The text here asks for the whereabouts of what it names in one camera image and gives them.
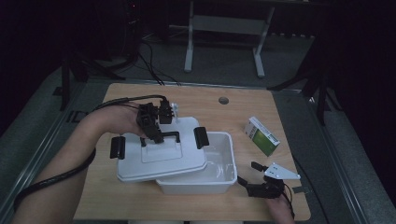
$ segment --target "human arm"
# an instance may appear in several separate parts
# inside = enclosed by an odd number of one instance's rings
[[[104,133],[135,133],[145,137],[136,124],[134,103],[96,110],[83,119],[34,183],[80,166],[93,152]],[[13,223],[71,223],[84,188],[87,169],[66,180],[27,196]]]
[[[277,224],[293,224],[294,219],[291,216],[289,202],[283,194],[278,198],[265,199],[271,216],[273,217],[275,223]]]

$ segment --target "forearm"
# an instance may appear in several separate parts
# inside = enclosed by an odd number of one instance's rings
[[[64,146],[39,174],[36,182],[63,174],[80,166],[92,154],[103,133],[84,119]],[[69,223],[76,212],[87,171],[27,196],[20,204],[13,223]]]

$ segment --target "round hole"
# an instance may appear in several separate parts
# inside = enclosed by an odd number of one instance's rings
[[[222,105],[227,105],[228,103],[230,103],[230,100],[229,100],[227,97],[221,96],[221,97],[219,98],[219,102],[220,102]]]

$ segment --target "white plastic container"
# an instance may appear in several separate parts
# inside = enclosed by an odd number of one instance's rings
[[[160,177],[157,184],[165,194],[225,193],[237,179],[233,141],[228,133],[208,132],[209,146],[203,147],[206,168],[199,172]]]

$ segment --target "wooden table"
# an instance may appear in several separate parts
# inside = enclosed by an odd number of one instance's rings
[[[150,94],[161,94],[179,105],[180,117],[195,117],[209,132],[227,132],[233,139],[238,175],[249,183],[261,184],[262,173],[250,167],[251,161],[269,166],[275,161],[296,172],[282,123],[272,93],[265,90],[233,88],[179,87],[157,85],[112,84],[105,101]],[[227,97],[229,103],[219,103]],[[156,99],[139,101],[153,102]],[[245,135],[248,118],[256,116],[279,140],[271,157],[266,157]],[[272,220],[264,200],[249,198],[235,183],[224,194],[165,195],[155,181],[126,184],[117,179],[117,160],[109,158],[113,134],[102,136],[96,159],[90,166],[85,189],[75,219],[135,220]],[[285,180],[290,187],[300,180]],[[293,194],[296,220],[307,220],[310,211],[303,193]]]

